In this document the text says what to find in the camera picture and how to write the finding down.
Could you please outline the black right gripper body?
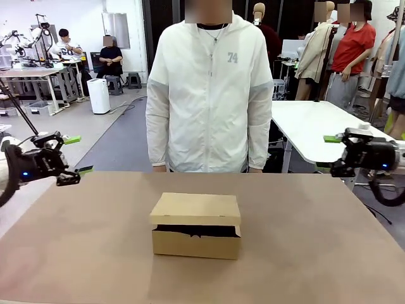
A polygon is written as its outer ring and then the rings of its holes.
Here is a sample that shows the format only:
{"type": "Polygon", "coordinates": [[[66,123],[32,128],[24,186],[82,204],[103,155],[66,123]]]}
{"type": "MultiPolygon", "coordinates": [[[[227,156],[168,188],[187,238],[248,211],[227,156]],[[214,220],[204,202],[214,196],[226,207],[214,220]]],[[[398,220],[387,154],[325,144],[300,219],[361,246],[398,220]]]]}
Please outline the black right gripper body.
{"type": "Polygon", "coordinates": [[[370,141],[344,141],[346,146],[342,155],[345,165],[352,168],[393,171],[398,167],[398,144],[383,138],[370,141]]]}

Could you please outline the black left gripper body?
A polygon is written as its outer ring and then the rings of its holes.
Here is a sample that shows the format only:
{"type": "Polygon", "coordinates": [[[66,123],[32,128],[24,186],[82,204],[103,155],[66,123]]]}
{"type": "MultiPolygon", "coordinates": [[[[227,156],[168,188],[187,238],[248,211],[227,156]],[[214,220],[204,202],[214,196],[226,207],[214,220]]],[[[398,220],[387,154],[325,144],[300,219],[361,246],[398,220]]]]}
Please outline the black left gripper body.
{"type": "Polygon", "coordinates": [[[14,183],[55,177],[57,184],[69,184],[68,164],[63,153],[56,149],[36,148],[23,152],[14,146],[14,183]]]}

